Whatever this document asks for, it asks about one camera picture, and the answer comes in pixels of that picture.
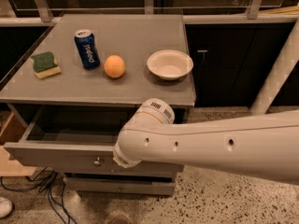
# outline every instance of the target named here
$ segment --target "floor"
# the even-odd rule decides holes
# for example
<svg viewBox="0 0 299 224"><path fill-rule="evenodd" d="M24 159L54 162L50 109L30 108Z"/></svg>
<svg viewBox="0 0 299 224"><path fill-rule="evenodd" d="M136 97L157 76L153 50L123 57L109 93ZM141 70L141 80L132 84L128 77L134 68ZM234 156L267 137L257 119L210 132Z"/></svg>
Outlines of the floor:
<svg viewBox="0 0 299 224"><path fill-rule="evenodd" d="M298 107L271 107L269 112ZM248 116L246 107L196 108L188 122ZM23 177L6 177L14 189L31 187ZM62 179L53 188L60 199ZM0 196L14 203L3 224L63 223L52 211L45 192L12 192L0 187ZM75 192L67 189L64 205L77 223L107 224L122 214L133 224L151 223L299 223L299 186L231 175L186 166L177 177L171 197Z"/></svg>

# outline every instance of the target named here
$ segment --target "sponge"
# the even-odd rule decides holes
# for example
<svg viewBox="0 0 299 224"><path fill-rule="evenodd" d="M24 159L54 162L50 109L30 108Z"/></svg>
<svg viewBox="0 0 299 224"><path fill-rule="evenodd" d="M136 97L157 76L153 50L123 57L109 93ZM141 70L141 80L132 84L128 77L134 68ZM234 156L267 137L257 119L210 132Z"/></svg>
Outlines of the sponge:
<svg viewBox="0 0 299 224"><path fill-rule="evenodd" d="M47 51L31 56L34 61L34 71L38 78L50 77L61 73L61 69L52 52Z"/></svg>

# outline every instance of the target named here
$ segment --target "white bowl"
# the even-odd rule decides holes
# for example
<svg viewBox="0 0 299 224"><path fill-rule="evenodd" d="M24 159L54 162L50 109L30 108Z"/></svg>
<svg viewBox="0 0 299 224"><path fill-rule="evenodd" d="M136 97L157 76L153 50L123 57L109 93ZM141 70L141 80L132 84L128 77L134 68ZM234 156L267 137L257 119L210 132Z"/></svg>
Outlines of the white bowl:
<svg viewBox="0 0 299 224"><path fill-rule="evenodd" d="M174 80L191 72L193 61L189 55L181 51L165 49L149 56L148 68L153 74L164 80Z"/></svg>

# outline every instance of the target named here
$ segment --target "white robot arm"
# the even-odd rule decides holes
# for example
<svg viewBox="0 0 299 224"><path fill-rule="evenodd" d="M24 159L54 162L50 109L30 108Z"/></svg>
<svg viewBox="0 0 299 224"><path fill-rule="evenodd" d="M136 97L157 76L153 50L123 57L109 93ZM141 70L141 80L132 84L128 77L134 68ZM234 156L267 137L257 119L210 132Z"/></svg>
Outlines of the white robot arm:
<svg viewBox="0 0 299 224"><path fill-rule="evenodd" d="M299 184L299 112L173 124L164 101L149 99L121 129L115 161L170 162Z"/></svg>

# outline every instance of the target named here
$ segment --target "soda can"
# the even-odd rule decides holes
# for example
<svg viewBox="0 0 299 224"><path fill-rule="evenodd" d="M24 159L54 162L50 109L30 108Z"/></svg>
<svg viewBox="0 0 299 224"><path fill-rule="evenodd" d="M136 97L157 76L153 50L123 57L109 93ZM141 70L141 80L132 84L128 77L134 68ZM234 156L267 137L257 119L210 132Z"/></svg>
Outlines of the soda can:
<svg viewBox="0 0 299 224"><path fill-rule="evenodd" d="M94 69L100 64L100 58L94 43L94 35L91 30L77 30L75 32L75 43L84 68Z"/></svg>

